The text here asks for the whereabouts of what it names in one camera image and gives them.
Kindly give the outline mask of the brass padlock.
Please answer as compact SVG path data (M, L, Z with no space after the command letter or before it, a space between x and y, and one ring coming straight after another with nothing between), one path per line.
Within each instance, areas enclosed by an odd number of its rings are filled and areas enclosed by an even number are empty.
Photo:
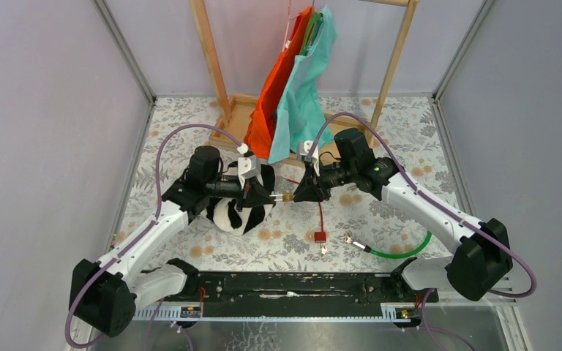
M293 193L280 193L280 194L272 194L270 198L276 202L293 202Z

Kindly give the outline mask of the red cable lock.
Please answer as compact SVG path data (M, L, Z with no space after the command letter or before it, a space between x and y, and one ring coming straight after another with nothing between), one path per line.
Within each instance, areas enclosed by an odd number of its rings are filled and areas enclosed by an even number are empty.
M289 215L292 220L291 223L288 225L288 228L293 227L295 230L298 230L298 219L301 217L302 219L306 219L308 216L314 216L303 205L296 206L295 203L290 205L290 209L286 210L285 212ZM319 210L319 227L317 229L310 229L307 230L304 234L304 240L308 244L324 244L326 243L326 231L324 228L324 220L323 220L323 209L322 204L318 203L318 210Z

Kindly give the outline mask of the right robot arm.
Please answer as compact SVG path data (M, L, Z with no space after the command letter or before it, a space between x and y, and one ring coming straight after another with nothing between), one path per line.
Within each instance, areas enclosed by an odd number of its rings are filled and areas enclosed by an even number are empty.
M413 258L404 262L390 282L392 295L409 301L420 290L454 290L470 301L481 300L512 269L506 227L497 219L483 222L438 199L394 161L376 158L356 128L338 132L334 142L340 161L330 165L306 162L293 193L296 202L322 202L331 190L355 184L361 191L400 210L432 233L449 251L446 257Z

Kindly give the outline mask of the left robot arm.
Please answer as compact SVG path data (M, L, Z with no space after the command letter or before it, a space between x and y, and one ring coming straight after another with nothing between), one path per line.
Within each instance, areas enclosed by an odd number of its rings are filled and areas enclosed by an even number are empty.
M83 259L75 266L67 318L115 337L137 310L169 295L193 298L198 282L188 269L166 263L146 273L148 261L203 211L227 233L251 230L274 207L274 184L274 168L260 164L251 152L224 168L217 148L197 147L148 223L98 260Z

